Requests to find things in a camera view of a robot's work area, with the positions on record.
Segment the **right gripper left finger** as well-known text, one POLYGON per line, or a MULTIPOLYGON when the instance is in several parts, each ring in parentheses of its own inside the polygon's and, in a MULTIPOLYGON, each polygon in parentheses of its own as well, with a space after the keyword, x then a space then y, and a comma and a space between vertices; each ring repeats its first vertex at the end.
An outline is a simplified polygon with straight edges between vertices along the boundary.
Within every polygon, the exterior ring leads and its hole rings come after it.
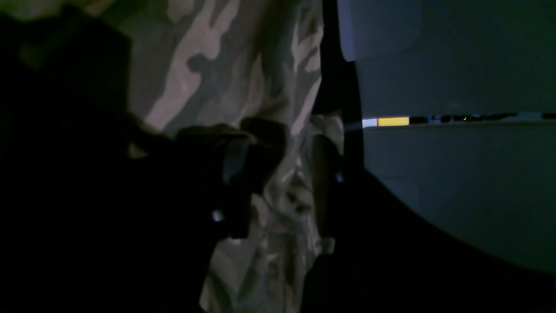
POLYGON ((185 127, 175 139, 207 180, 208 215, 220 236, 247 238, 252 195, 263 194, 285 156, 286 125, 248 117, 238 127, 226 123, 185 127))

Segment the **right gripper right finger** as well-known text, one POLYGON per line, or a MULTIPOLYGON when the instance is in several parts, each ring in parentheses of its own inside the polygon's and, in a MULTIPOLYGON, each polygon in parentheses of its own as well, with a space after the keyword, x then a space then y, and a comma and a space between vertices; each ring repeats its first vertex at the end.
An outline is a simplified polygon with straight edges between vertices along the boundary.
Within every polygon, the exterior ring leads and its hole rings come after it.
POLYGON ((314 135, 311 146, 311 182, 321 254, 334 253, 336 208, 339 206, 343 180, 342 155, 339 149, 325 135, 314 135))

